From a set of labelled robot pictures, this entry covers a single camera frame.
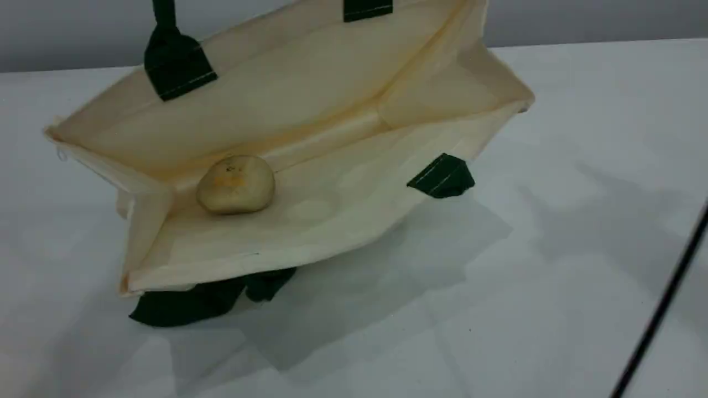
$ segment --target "cream canvas bag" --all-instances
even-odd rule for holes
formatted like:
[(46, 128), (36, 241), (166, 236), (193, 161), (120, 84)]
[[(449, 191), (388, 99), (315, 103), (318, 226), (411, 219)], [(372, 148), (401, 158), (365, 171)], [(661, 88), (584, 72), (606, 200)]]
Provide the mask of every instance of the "cream canvas bag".
[[(203, 42), (217, 79), (163, 101), (139, 67), (49, 127), (118, 189), (121, 294), (319, 261), (429, 199), (406, 184), (441, 154), (471, 161), (533, 102), (481, 41), (486, 5), (393, 0), (344, 22), (342, 0), (301, 0)], [(269, 208), (217, 217), (196, 204), (229, 154), (276, 172)]]

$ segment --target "white table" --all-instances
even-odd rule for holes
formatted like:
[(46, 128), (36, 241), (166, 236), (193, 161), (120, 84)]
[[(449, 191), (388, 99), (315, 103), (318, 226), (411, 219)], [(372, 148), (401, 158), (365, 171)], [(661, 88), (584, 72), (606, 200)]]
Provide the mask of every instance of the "white table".
[[(127, 318), (114, 191), (40, 136), (128, 69), (0, 74), (3, 397), (606, 397), (708, 194), (708, 40), (496, 51), (537, 94), (462, 198), (182, 329)], [(628, 397), (708, 396), (703, 249)]]

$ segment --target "black wire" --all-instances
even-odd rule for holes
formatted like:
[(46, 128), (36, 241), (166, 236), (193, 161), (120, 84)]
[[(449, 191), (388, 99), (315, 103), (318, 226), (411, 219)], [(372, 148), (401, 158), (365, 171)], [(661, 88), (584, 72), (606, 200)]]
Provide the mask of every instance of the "black wire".
[(641, 340), (639, 340), (639, 344), (637, 344), (636, 348), (634, 349), (632, 357), (629, 359), (627, 366), (624, 368), (624, 372), (622, 373), (621, 378), (617, 381), (615, 389), (612, 391), (612, 395), (610, 395), (610, 398), (621, 398), (624, 394), (624, 391), (627, 389), (629, 382), (632, 381), (632, 377), (634, 376), (636, 369), (639, 367), (639, 364), (641, 363), (641, 360), (644, 357), (646, 350), (651, 345), (651, 341), (656, 335), (656, 332), (658, 331), (659, 326), (661, 325), (661, 322), (663, 321), (663, 318), (666, 315), (669, 306), (671, 305), (671, 302), (676, 296), (678, 288), (681, 286), (681, 282), (683, 281), (684, 276), (688, 272), (688, 268), (693, 262), (693, 258), (698, 252), (698, 247), (701, 244), (703, 235), (705, 234), (707, 224), (708, 201), (703, 207), (703, 215), (701, 216), (699, 222), (696, 224), (693, 230), (691, 240), (689, 240), (688, 245), (684, 249), (683, 255), (681, 256), (681, 259), (679, 260), (675, 271), (673, 271), (673, 276), (671, 277), (671, 280), (666, 286), (666, 290), (664, 290), (664, 294), (661, 297), (661, 301), (659, 301), (659, 304), (656, 307), (656, 310), (654, 311), (654, 315), (651, 317), (651, 321), (646, 326), (646, 330), (644, 330), (644, 334), (642, 335)]

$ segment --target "gray wall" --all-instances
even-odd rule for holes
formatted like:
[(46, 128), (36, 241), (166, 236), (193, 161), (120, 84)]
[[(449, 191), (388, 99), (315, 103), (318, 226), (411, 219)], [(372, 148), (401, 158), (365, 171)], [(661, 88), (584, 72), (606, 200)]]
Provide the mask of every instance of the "gray wall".
[[(150, 0), (0, 0), (0, 72), (141, 63)], [(177, 0), (208, 35), (290, 0)], [(708, 0), (491, 0), (490, 46), (708, 37)]]

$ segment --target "bag handle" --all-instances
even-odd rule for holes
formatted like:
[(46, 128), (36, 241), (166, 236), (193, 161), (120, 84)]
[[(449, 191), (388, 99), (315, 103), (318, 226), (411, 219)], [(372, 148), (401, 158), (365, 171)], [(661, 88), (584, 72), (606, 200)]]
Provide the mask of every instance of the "bag handle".
[[(170, 101), (217, 79), (199, 42), (177, 28), (174, 0), (152, 0), (157, 26), (145, 50), (145, 72), (157, 95)], [(393, 12), (393, 0), (343, 0), (344, 22)]]

